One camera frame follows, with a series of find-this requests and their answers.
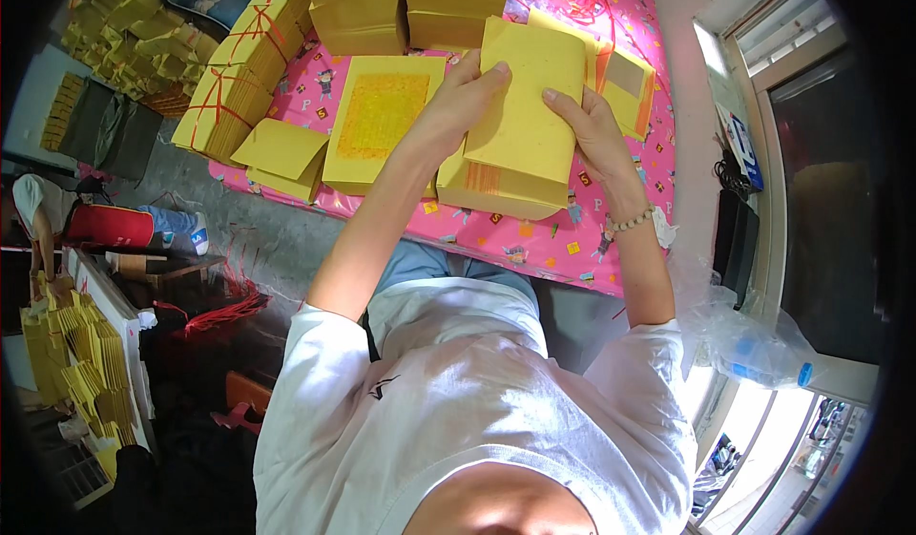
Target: beaded bracelet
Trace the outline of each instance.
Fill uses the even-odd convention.
[[[655,211],[655,204],[649,203],[648,209],[636,219],[630,219],[627,222],[611,222],[608,220],[608,228],[611,231],[625,231],[626,229],[632,229],[638,224],[642,224],[644,220],[650,220],[652,218],[652,213]]]

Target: plastic bag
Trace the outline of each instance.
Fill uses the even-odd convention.
[[[804,387],[823,372],[817,352],[788,313],[780,310],[770,328],[736,311],[738,295],[716,286],[716,274],[702,259],[674,257],[669,269],[684,351],[695,350],[695,366],[712,366],[768,389]],[[760,304],[752,291],[744,310]]]

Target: concrete floor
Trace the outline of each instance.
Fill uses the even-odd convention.
[[[344,223],[227,189],[210,177],[205,159],[168,142],[176,126],[177,120],[163,122],[143,181],[134,185],[116,179],[107,189],[110,194],[116,193],[113,201],[123,207],[152,203],[170,191],[172,196],[166,195],[154,205],[203,211],[210,252],[228,251],[235,271],[244,272],[261,292],[273,297],[252,324],[265,344],[282,346],[291,315],[299,309]],[[171,250],[193,252],[187,237],[176,237]],[[625,313],[613,319],[623,309],[623,300],[542,279],[534,279],[533,284],[548,348],[560,366],[581,373],[598,354],[601,344],[625,332]]]

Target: table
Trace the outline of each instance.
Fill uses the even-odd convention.
[[[631,137],[625,139],[646,185],[649,200],[664,210],[670,222],[675,180],[674,110],[664,46],[655,17],[655,2],[607,1],[611,17],[600,15],[592,25],[577,27],[609,39],[613,24],[616,44],[646,60],[658,72],[646,142]],[[556,15],[548,0],[536,0],[531,5]],[[508,0],[503,17],[514,22],[527,22],[527,8],[520,0]],[[461,58],[450,52],[418,48],[409,48],[407,53],[446,56],[449,62],[447,69]],[[348,56],[330,55],[313,30],[277,84],[268,117],[330,134],[349,64]],[[332,90],[330,94],[323,94],[318,77],[328,73],[332,78]],[[573,161],[569,207],[548,219],[519,220],[441,205],[435,199],[423,199],[414,210],[405,236],[526,275],[623,296],[616,247],[613,243],[609,247],[603,244],[604,195],[600,186],[591,183],[587,174],[585,178],[580,177],[584,169],[580,159]],[[363,199],[341,195],[322,185],[315,202],[309,205],[302,199],[248,181],[244,169],[211,161],[210,174],[230,189],[342,219],[352,217]]]

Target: white wall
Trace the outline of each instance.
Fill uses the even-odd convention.
[[[47,151],[40,145],[45,118],[51,111],[54,96],[61,85],[64,72],[67,71],[81,77],[92,73],[88,66],[51,45],[45,46],[40,54],[32,58],[9,118],[9,126],[3,141],[5,151],[60,168],[76,170],[75,159]]]
[[[730,25],[759,0],[655,2],[668,57],[677,139],[674,222],[681,228],[674,249],[708,258],[713,254],[720,190],[713,163],[721,152],[713,141],[718,127],[716,106],[693,20],[698,18],[707,27]],[[712,32],[718,34],[721,28]]]

